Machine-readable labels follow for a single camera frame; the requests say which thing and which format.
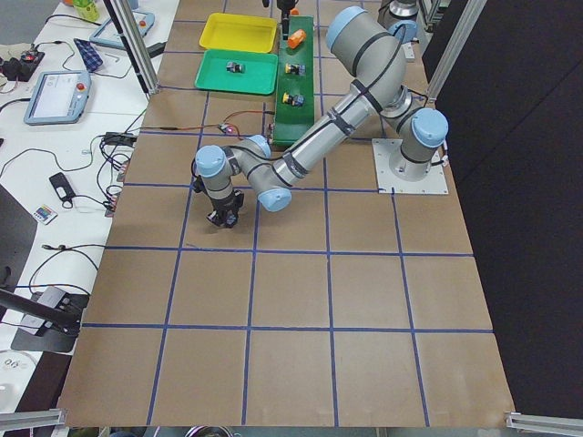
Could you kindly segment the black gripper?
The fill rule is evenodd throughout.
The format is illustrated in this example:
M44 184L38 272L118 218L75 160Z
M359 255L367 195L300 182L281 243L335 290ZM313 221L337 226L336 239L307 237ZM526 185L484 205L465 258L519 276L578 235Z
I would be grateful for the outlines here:
M213 210L207 215L207 220L220 227L225 223L227 229L232 229L239 220L239 209L243 205L244 194L232 186L231 181L224 188L206 188L203 177L196 177L193 183L196 193L203 192L211 202Z
M281 11L281 25L287 25L290 22L292 9L296 7L297 0L277 0L276 6Z

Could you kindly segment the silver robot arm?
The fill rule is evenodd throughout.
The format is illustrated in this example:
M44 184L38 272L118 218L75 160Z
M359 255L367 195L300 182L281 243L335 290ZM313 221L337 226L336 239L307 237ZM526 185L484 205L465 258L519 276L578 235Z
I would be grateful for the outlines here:
M276 4L281 10L281 35L284 40L288 40L290 16L297 2L294 0L277 0ZM406 44L416 38L418 10L415 0L382 1L378 9L377 22L389 34L399 39L402 44Z
M193 188L210 199L208 221L224 228L237 224L244 195L231 179L238 174L245 176L266 210L286 208L292 186L373 114L382 115L402 139L390 161L391 171L407 181L423 179L449 126L439 110L414 102L404 86L400 36L360 6L343 9L328 27L326 45L353 77L349 91L278 158L272 157L261 135L198 150L191 165Z

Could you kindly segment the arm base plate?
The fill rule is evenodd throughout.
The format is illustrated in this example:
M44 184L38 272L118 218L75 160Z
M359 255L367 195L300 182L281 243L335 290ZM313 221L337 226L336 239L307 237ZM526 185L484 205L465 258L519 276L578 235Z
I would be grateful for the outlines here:
M429 161L414 163L402 154L402 140L374 138L377 190L384 194L447 195L445 171L437 149Z

